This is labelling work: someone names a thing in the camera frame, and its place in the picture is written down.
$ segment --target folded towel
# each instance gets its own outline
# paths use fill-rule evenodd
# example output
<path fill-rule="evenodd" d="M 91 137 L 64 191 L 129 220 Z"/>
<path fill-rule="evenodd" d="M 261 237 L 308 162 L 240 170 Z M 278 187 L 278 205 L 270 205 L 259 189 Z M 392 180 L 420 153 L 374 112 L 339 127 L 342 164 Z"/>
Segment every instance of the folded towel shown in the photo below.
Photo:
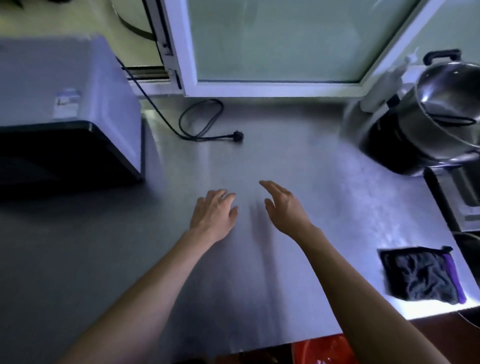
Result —
<path fill-rule="evenodd" d="M 465 303 L 451 251 L 449 246 L 380 250 L 392 295 L 405 301 Z"/>

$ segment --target white label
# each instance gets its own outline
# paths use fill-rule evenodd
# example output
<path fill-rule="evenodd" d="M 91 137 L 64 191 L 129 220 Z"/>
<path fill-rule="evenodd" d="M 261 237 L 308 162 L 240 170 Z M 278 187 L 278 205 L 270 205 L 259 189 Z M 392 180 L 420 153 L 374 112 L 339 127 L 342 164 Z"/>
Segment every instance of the white label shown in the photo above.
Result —
<path fill-rule="evenodd" d="M 53 119 L 76 119 L 80 107 L 80 92 L 73 88 L 66 88 L 57 93 L 53 106 Z"/>

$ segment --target hand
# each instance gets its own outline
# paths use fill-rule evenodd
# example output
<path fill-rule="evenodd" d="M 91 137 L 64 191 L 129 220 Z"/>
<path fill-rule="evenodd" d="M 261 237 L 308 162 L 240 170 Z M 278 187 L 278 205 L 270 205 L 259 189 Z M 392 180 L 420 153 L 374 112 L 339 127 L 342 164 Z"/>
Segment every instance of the hand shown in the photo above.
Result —
<path fill-rule="evenodd" d="M 200 197 L 193 211 L 190 229 L 207 235 L 211 244 L 225 238 L 235 225 L 239 208 L 231 208 L 235 194 L 227 190 L 208 191 L 206 198 Z"/>
<path fill-rule="evenodd" d="M 312 224 L 300 201 L 292 192 L 273 181 L 260 181 L 260 185 L 273 197 L 273 202 L 265 199 L 270 220 L 282 233 L 296 240 L 299 233 Z"/>

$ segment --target countertop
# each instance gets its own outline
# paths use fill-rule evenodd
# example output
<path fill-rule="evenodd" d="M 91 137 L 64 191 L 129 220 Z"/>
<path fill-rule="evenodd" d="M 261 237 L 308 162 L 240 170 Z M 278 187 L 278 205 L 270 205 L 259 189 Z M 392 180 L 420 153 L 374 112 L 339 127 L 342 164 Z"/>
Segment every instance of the countertop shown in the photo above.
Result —
<path fill-rule="evenodd" d="M 158 103 L 176 120 L 185 102 L 191 100 Z M 146 115 L 152 132 L 147 128 L 144 184 L 0 204 L 2 362 L 56 359 L 173 246 L 196 198 L 218 188 L 237 194 L 237 224 L 193 270 L 153 357 L 170 362 L 339 333 L 302 251 L 270 223 L 260 179 L 290 189 L 407 319 L 480 304 L 480 289 L 425 180 L 393 174 L 359 150 L 369 121 L 356 107 L 314 99 L 228 101 L 209 134 L 240 130 L 241 144 L 182 141 Z M 466 304 L 387 294 L 377 250 L 417 245 L 454 248 Z"/>

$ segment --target stainless steel pot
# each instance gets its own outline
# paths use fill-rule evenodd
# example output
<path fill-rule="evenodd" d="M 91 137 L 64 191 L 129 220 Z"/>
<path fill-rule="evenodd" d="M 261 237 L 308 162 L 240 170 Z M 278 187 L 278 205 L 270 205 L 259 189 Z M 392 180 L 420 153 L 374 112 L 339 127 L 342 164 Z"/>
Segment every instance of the stainless steel pot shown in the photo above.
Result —
<path fill-rule="evenodd" d="M 434 65 L 433 59 L 451 62 Z M 480 65 L 461 61 L 459 49 L 429 52 L 429 66 L 392 110 L 405 137 L 436 160 L 480 148 Z"/>

